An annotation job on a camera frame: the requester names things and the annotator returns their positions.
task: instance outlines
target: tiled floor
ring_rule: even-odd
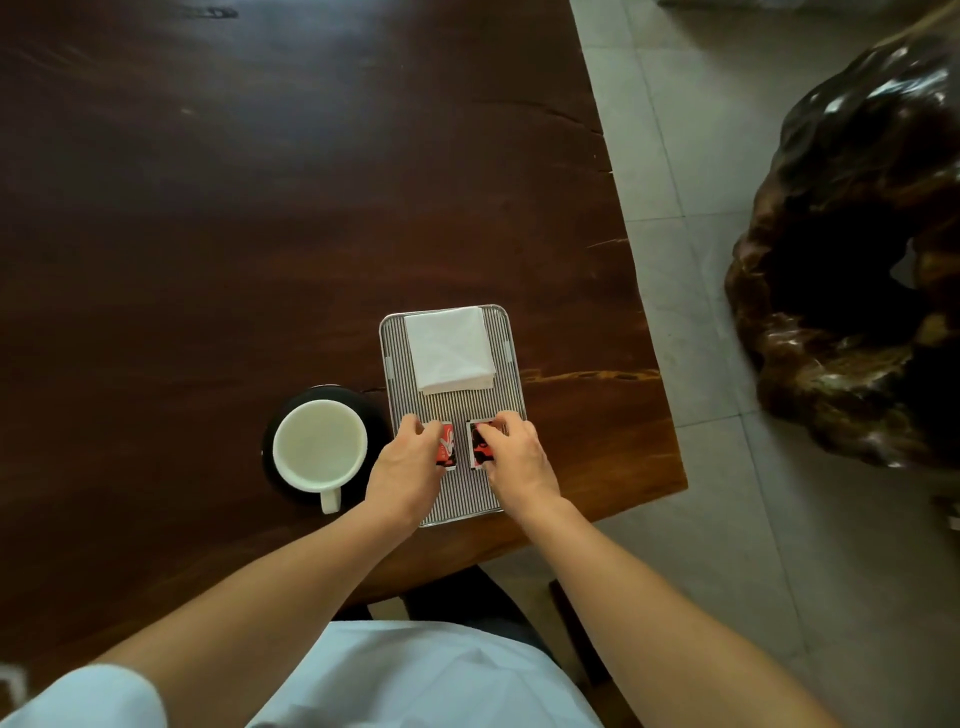
[[[960,549],[929,496],[960,477],[828,455],[758,412],[721,290],[784,114],[900,24],[571,4],[689,476],[601,528],[849,724],[958,724]],[[486,568],[577,675],[539,556]]]

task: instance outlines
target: white napkin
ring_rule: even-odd
[[[425,395],[492,389],[493,357],[479,306],[403,317],[417,388]]]

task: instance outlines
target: black saucer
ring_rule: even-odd
[[[340,512],[352,508],[364,499],[367,494],[367,480],[370,478],[370,471],[373,463],[379,456],[383,447],[394,439],[391,434],[390,426],[384,420],[380,410],[363,395],[346,387],[340,387],[336,384],[321,384],[311,387],[306,392],[298,394],[286,401],[276,412],[274,418],[267,425],[267,431],[263,433],[263,445],[260,448],[260,457],[263,460],[263,472],[267,474],[267,479],[281,493],[297,503],[306,503],[309,505],[320,506],[319,493],[305,493],[302,490],[294,488],[280,473],[276,471],[274,464],[274,436],[276,429],[280,427],[283,418],[293,412],[301,404],[314,400],[334,400],[356,412],[363,421],[367,430],[367,457],[364,458],[363,465],[357,474],[347,482],[341,490]]]

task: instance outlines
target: white shirt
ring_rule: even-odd
[[[74,670],[0,728],[166,728],[154,686],[125,667]],[[528,644],[445,622],[331,622],[251,728],[600,726]]]

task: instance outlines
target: ribbed tray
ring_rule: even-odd
[[[510,331],[507,312],[501,306],[493,304],[480,307],[483,309],[484,324],[490,337],[490,349],[496,367],[492,389],[422,395],[414,378],[414,362],[410,345],[407,343],[407,329],[403,317],[427,311],[394,313],[380,322],[380,348],[383,351],[383,369],[387,376],[387,396],[390,398],[390,419],[394,435],[403,415],[408,412],[415,413],[425,423],[430,420],[453,423],[457,467],[444,473],[440,483],[440,496],[421,526],[458,521],[502,510],[490,489],[490,483],[487,482],[487,474],[483,470],[470,467],[471,447],[467,422],[493,417],[501,409],[513,409],[525,419],[527,408],[523,403],[520,372],[514,354],[514,336]]]

